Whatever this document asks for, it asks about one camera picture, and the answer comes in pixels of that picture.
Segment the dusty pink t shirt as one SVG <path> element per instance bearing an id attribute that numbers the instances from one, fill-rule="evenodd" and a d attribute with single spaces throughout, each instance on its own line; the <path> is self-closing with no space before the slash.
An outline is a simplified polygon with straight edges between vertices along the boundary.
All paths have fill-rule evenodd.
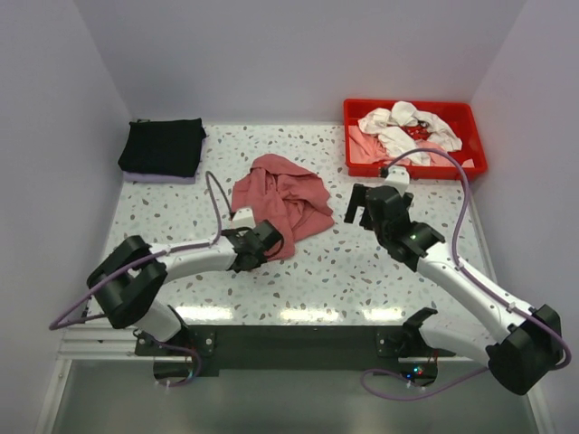
<path id="1" fill-rule="evenodd" d="M 250 172 L 234 184 L 232 207 L 235 211 L 251 208 L 257 223 L 269 221 L 283 242 L 268 256 L 289 259 L 297 242 L 334 226 L 329 198 L 318 175 L 283 156 L 267 154 L 256 158 Z"/>

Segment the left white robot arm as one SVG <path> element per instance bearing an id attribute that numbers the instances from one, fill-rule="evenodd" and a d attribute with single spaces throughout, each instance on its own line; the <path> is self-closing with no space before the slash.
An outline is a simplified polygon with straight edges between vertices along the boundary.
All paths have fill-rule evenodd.
<path id="1" fill-rule="evenodd" d="M 253 228 L 221 230 L 207 241 L 153 245 L 131 236 L 95 268 L 87 286 L 115 329 L 134 326 L 166 354 L 192 345 L 184 319 L 157 300 L 160 289 L 180 278 L 214 271 L 250 271 L 284 246 L 281 233 L 264 221 Z"/>

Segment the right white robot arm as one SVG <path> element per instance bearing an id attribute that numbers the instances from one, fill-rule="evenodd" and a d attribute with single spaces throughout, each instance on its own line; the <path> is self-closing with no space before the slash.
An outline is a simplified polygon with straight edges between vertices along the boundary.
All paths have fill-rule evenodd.
<path id="1" fill-rule="evenodd" d="M 508 391 L 524 395 L 548 373 L 565 368 L 571 351 L 561 318 L 550 306 L 533 307 L 498 286 L 464 261 L 455 241 L 411 219 L 413 195 L 393 184 L 355 184 L 344 221 L 361 210 L 360 225 L 372 231 L 396 262 L 442 288 L 484 328 L 482 337 L 457 336 L 451 327 L 422 310 L 419 323 L 403 332 L 405 349 L 415 355 L 431 348 L 464 355 L 487 368 Z"/>

